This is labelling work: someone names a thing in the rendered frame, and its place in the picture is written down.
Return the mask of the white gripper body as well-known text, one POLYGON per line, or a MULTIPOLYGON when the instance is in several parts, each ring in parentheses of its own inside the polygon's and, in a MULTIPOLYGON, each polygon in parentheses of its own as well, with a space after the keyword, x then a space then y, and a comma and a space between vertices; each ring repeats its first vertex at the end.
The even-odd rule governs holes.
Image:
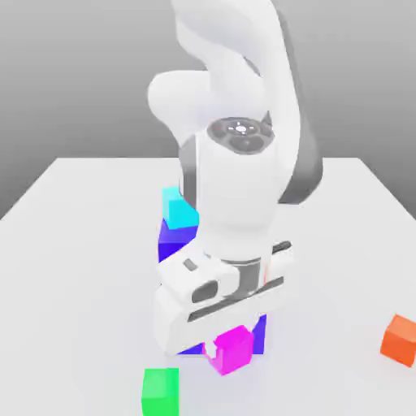
POLYGON ((185 307, 159 287, 154 294, 154 336, 161 349, 175 355, 281 307, 293 297, 293 277, 281 276, 240 300, 225 299, 205 307, 185 307))

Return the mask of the small magenta cube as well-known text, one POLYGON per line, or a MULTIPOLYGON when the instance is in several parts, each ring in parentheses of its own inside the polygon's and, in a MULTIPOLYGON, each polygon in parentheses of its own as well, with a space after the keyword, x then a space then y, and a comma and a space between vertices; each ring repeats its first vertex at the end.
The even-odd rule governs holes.
POLYGON ((215 356, 209 355, 205 344, 202 346, 202 354, 221 375, 227 375, 250 363, 254 334, 240 325, 219 335, 214 340, 214 346, 215 356))

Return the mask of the small cyan cube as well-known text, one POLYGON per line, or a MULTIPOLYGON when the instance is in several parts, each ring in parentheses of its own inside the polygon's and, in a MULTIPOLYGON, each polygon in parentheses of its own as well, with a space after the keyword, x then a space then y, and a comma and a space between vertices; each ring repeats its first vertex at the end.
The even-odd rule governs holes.
POLYGON ((171 230, 199 224, 197 211, 185 201, 178 187, 162 189, 162 216, 171 230))

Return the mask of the large blue box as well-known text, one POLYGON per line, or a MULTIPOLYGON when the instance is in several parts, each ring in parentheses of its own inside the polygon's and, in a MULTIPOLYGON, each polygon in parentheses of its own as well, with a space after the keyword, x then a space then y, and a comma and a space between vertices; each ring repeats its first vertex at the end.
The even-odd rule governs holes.
MULTIPOLYGON (((161 262, 176 253, 195 238, 197 226, 170 229, 162 219, 158 236, 158 261, 161 262)), ((261 315, 253 327, 253 354, 263 355, 265 349, 267 316, 261 315)))

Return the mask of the small orange cube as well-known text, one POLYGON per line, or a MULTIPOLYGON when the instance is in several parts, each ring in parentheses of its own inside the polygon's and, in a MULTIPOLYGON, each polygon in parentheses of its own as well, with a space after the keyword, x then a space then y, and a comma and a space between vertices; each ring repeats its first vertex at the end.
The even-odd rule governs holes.
POLYGON ((411 367, 416 359, 416 323, 395 314, 383 335, 380 352, 411 367))

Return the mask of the small green cube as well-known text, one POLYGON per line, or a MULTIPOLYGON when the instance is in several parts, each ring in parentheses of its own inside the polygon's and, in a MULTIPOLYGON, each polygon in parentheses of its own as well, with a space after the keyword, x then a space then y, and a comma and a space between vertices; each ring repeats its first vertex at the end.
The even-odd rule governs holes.
POLYGON ((143 416, 180 416, 178 368, 145 369, 141 409, 143 416))

